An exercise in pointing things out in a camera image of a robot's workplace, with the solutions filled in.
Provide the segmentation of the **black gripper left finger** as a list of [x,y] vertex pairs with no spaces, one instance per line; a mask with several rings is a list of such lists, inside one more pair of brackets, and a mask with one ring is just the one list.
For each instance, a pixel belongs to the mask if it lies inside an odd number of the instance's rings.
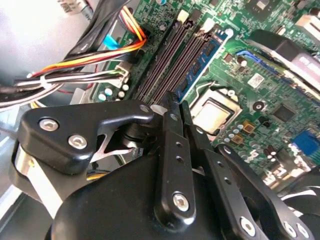
[[14,168],[17,187],[39,197],[52,218],[85,185],[90,163],[134,149],[159,159],[154,211],[166,227],[186,227],[196,218],[190,147],[176,94],[159,105],[140,100],[74,104],[27,111],[21,119]]

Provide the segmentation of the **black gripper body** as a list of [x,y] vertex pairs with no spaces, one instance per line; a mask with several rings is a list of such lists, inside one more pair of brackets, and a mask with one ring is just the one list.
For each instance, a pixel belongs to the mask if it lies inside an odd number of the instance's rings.
[[167,118],[159,151],[78,189],[61,205],[53,240],[221,240],[202,174],[192,170],[181,120]]

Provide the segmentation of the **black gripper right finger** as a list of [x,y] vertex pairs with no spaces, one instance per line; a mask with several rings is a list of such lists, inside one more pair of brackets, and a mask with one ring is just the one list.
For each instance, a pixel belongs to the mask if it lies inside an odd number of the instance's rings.
[[315,235],[228,145],[212,147],[180,105],[192,166],[201,167],[226,240],[313,240]]

